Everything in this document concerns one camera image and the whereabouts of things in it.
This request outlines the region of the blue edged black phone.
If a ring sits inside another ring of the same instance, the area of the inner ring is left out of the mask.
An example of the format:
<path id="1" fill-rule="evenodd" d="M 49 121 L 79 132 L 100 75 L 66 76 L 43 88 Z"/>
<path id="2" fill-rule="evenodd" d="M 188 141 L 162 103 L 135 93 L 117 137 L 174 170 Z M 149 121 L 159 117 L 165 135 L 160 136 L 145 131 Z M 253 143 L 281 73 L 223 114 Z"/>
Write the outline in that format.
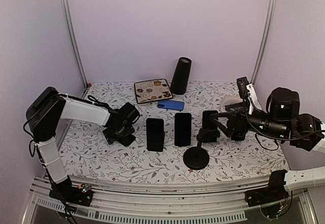
<path id="1" fill-rule="evenodd" d="M 220 137 L 220 132 L 218 127 L 210 120 L 210 115 L 217 113 L 217 110 L 205 110 L 202 113 L 202 128 L 206 130 L 217 130 L 217 135 L 209 140 L 205 140 L 204 143 L 213 143 L 217 142 L 217 139 Z"/>

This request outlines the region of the small black phone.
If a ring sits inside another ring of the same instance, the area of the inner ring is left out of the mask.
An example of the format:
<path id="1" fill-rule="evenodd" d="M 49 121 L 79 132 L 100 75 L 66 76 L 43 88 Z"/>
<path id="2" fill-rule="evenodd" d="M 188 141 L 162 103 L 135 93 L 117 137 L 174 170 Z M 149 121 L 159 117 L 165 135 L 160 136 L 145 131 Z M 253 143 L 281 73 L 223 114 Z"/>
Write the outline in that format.
<path id="1" fill-rule="evenodd" d="M 164 120 L 160 118 L 146 119 L 147 150 L 162 152 L 164 149 L 165 131 Z"/>

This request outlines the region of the black tall phone holder stand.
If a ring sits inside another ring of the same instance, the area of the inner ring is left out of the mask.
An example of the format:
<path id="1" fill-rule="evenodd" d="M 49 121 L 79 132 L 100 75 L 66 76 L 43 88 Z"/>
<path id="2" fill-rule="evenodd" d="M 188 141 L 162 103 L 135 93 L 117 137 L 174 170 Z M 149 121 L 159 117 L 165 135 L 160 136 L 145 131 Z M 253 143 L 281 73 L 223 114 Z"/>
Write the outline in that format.
<path id="1" fill-rule="evenodd" d="M 183 155 L 184 164 L 192 170 L 201 170 L 207 167 L 209 154 L 207 150 L 202 148 L 202 143 L 213 138 L 218 138 L 219 136 L 220 132 L 218 129 L 209 130 L 201 128 L 196 136 L 197 145 L 187 149 Z"/>

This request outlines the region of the teal cased dark phone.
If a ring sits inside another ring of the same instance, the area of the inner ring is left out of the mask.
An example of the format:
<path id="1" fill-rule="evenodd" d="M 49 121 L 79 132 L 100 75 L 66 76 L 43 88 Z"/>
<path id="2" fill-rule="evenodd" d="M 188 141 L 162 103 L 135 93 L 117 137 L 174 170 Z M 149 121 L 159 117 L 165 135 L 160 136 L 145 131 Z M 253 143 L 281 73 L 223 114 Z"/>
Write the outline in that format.
<path id="1" fill-rule="evenodd" d="M 135 139 L 136 137 L 134 135 L 128 135 L 121 139 L 121 144 L 125 147 L 129 147 Z"/>

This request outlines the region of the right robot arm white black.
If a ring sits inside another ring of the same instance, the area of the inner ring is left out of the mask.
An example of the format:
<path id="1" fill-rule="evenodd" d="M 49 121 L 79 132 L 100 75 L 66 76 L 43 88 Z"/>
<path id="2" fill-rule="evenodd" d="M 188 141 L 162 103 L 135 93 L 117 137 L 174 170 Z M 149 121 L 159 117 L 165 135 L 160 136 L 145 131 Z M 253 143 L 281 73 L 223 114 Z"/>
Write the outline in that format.
<path id="1" fill-rule="evenodd" d="M 324 122 L 310 114 L 299 113 L 300 99 L 296 91 L 274 89 L 267 100 L 267 111 L 255 106 L 248 89 L 241 92 L 240 97 L 238 110 L 210 115 L 210 120 L 228 138 L 241 141 L 252 131 L 276 144 L 288 141 L 296 148 L 324 152 Z"/>

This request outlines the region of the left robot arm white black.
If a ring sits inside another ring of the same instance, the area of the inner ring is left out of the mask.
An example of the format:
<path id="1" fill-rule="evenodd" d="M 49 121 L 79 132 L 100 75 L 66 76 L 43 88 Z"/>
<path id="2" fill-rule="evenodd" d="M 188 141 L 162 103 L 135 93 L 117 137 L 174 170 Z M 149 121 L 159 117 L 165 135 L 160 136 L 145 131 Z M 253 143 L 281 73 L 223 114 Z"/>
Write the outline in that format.
<path id="1" fill-rule="evenodd" d="M 69 119 L 102 126 L 108 144 L 118 142 L 128 147 L 136 139 L 134 124 L 139 117 L 139 111 L 131 103 L 113 109 L 91 95 L 81 99 L 47 87 L 28 108 L 24 125 L 29 127 L 27 133 L 36 145 L 42 165 L 57 184 L 56 193 L 70 201 L 76 193 L 74 187 L 65 182 L 69 177 L 57 149 L 55 137 L 59 122 Z"/>

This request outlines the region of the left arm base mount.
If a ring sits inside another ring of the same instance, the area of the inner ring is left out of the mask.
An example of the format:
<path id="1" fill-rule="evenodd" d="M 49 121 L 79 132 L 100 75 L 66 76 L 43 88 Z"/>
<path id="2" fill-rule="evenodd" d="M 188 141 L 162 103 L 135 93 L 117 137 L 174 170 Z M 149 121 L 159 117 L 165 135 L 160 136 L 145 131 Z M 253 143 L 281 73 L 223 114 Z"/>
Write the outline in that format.
<path id="1" fill-rule="evenodd" d="M 70 178 L 61 183 L 51 184 L 49 197 L 60 200 L 64 203 L 72 203 L 89 207 L 93 197 L 92 186 L 89 184 L 81 184 L 72 186 Z"/>

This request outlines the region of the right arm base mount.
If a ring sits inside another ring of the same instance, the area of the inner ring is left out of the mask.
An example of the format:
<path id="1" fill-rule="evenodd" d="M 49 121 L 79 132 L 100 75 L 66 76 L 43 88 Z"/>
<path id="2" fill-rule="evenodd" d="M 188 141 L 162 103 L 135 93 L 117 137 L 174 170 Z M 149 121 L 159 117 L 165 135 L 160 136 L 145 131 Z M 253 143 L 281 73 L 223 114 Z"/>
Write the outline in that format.
<path id="1" fill-rule="evenodd" d="M 268 204 L 289 197 L 285 190 L 285 174 L 287 170 L 278 170 L 271 173 L 266 187 L 248 190 L 245 192 L 245 201 L 249 207 Z"/>

